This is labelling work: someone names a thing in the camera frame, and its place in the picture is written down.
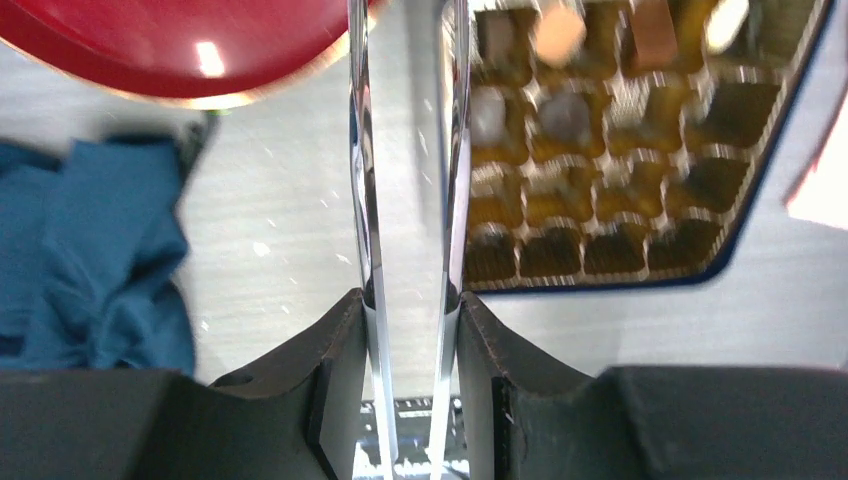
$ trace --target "white oval object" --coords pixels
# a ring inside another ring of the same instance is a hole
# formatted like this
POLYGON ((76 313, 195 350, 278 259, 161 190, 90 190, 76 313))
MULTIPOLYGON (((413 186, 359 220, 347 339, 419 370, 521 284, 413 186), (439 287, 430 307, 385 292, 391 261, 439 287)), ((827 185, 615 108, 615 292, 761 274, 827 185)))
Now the white oval object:
POLYGON ((706 37, 709 54, 718 55, 733 44, 742 24, 745 23, 749 7, 748 0, 721 0, 716 5, 707 22, 706 37))
POLYGON ((497 88, 483 87, 471 92, 471 144, 493 147, 506 131, 506 103, 497 88))

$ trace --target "orange round object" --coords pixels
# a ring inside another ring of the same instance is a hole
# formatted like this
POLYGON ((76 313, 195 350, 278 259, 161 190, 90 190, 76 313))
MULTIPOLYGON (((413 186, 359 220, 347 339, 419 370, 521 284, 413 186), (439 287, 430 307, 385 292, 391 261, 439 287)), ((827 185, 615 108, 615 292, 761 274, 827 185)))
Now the orange round object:
POLYGON ((534 29, 536 56, 552 67, 564 67, 583 45, 586 23, 573 9, 556 4, 542 12, 534 29))
POLYGON ((0 0, 0 39, 123 96, 230 108, 346 54, 347 1, 0 0))

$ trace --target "blue cloth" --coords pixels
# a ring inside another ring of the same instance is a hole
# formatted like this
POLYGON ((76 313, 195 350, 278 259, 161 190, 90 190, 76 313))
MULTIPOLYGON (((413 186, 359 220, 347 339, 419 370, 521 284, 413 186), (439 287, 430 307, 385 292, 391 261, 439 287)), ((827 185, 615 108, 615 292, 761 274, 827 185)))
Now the blue cloth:
POLYGON ((172 141, 0 144, 0 368, 194 372, 172 141))

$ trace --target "tray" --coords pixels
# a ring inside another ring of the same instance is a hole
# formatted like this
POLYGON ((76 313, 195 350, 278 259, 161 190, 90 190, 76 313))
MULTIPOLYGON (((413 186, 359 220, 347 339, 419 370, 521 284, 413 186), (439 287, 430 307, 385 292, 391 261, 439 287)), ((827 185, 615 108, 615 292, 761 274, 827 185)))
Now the tray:
MULTIPOLYGON (((629 1, 469 3, 472 125, 492 96, 505 114, 497 141, 472 133, 467 288, 643 286, 720 271, 833 2, 751 0, 731 46, 710 54, 704 31, 718 0, 670 0, 677 54, 659 66, 634 60, 629 1), (554 3, 586 25, 582 47, 560 68, 536 57, 532 39, 554 3), (498 23, 512 32, 497 31, 506 40, 493 44, 486 29, 498 23), (481 44, 501 49, 497 59, 481 44), (550 112, 567 101, 585 105, 585 128, 562 138, 550 112)), ((452 23, 448 2, 443 100, 452 23)))

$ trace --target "muffin tray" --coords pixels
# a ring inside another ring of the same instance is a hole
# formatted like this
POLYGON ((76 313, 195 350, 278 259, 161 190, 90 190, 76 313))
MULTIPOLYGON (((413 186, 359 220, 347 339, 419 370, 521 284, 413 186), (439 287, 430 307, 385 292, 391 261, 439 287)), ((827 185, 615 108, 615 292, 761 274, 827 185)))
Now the muffin tray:
MULTIPOLYGON (((637 285, 718 271, 832 2, 751 0, 730 47, 710 54, 705 26, 718 0, 669 0, 676 54, 660 64, 644 60, 629 1, 469 3, 467 287, 637 285), (554 3, 586 25, 562 67, 541 62, 532 38, 554 3), (475 130, 475 115, 503 121, 475 130)), ((444 67, 452 22, 449 2, 444 67)))

